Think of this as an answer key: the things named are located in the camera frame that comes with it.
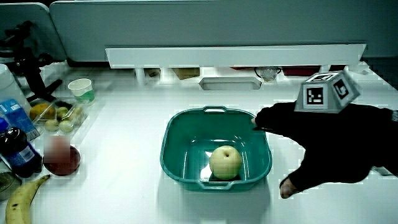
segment fruit in container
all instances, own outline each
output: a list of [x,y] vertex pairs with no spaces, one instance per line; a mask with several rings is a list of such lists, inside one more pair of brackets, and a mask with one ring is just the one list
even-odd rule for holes
[[41,119],[54,119],[55,118],[55,107],[50,106],[47,103],[40,103],[32,107],[29,111],[29,118],[34,120],[38,115],[42,114],[44,110],[50,107]]
[[60,121],[63,117],[65,117],[67,115],[68,111],[69,111],[69,109],[64,107],[64,106],[58,108],[58,110],[57,110],[57,120]]
[[58,121],[57,120],[48,120],[44,123],[44,128],[47,131],[57,131],[58,130]]
[[210,157],[210,170],[221,180],[236,177],[242,167],[242,157],[232,146],[221,146],[215,149]]
[[59,128],[64,133],[69,133],[73,131],[73,124],[70,121],[61,121],[61,123],[59,124]]

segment bottle cap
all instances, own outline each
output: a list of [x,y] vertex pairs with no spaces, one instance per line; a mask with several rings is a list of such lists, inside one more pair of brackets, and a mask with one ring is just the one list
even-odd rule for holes
[[0,118],[0,132],[7,130],[8,122],[4,118]]

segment kiwi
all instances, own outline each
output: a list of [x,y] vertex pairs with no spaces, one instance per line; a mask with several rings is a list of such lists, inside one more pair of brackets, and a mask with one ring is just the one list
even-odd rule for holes
[[58,121],[57,120],[48,120],[44,123],[44,128],[47,131],[57,131],[58,130]]

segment plastic container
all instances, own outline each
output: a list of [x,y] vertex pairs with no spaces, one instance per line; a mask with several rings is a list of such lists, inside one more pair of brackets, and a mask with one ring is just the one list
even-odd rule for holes
[[[33,124],[40,134],[73,136],[87,118],[87,105],[78,103],[74,98],[57,98],[51,103],[35,101],[32,106],[41,103],[48,104],[48,107],[33,120]],[[55,110],[55,114],[51,118],[45,117],[51,108]],[[49,126],[48,121],[54,122],[54,125]]]
[[[266,135],[254,131],[253,114],[224,106],[205,106],[176,114],[167,126],[160,164],[164,172],[192,191],[249,190],[271,170]],[[220,146],[235,147],[243,158],[238,176],[219,180],[210,170],[211,153]]]
[[7,65],[0,64],[0,103],[10,99],[15,99],[23,107],[25,113],[29,114],[30,104],[24,93]]

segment table surface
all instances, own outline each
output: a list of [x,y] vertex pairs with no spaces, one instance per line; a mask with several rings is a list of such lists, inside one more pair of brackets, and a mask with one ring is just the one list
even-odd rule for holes
[[[181,81],[158,85],[148,77],[139,86],[132,70],[44,67],[46,85],[60,77],[54,93],[70,97],[67,83],[90,78],[95,102],[72,139],[81,165],[72,175],[53,175],[31,205],[32,223],[394,223],[398,181],[371,171],[357,184],[323,184],[284,200],[279,183],[299,167],[304,148],[267,133],[273,166],[266,178],[240,193],[198,193],[182,188],[160,166],[167,123],[180,111],[224,105],[256,114],[265,106],[297,98],[301,79],[280,78],[260,90],[205,91]],[[354,103],[398,109],[398,91],[368,70],[350,73],[360,96]],[[40,140],[34,145],[39,152]],[[30,181],[49,174],[32,176]],[[0,202],[5,223],[7,201]]]

